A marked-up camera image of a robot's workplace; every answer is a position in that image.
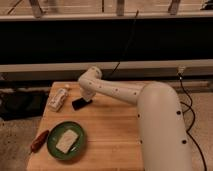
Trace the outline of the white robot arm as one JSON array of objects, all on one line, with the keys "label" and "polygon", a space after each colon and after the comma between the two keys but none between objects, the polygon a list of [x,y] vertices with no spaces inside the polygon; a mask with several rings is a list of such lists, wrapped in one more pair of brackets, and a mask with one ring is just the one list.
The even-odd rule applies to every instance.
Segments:
[{"label": "white robot arm", "polygon": [[106,81],[98,67],[89,68],[78,83],[86,101],[101,93],[137,107],[145,171],[193,171],[180,100],[170,85]]}]

